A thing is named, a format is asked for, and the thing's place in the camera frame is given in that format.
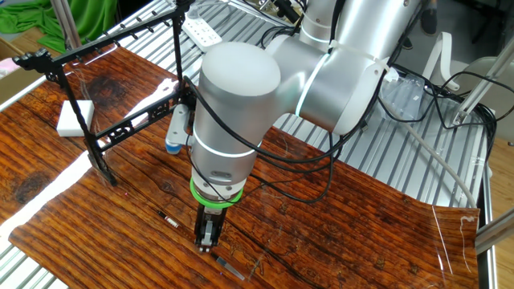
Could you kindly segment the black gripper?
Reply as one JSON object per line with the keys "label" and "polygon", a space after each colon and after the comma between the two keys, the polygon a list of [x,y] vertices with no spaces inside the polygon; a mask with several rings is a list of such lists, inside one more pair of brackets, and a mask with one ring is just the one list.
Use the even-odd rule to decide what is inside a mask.
{"label": "black gripper", "polygon": [[210,252],[218,245],[218,239],[222,232],[222,224],[226,216],[226,209],[214,209],[203,204],[198,205],[195,224],[194,244],[201,252]]}

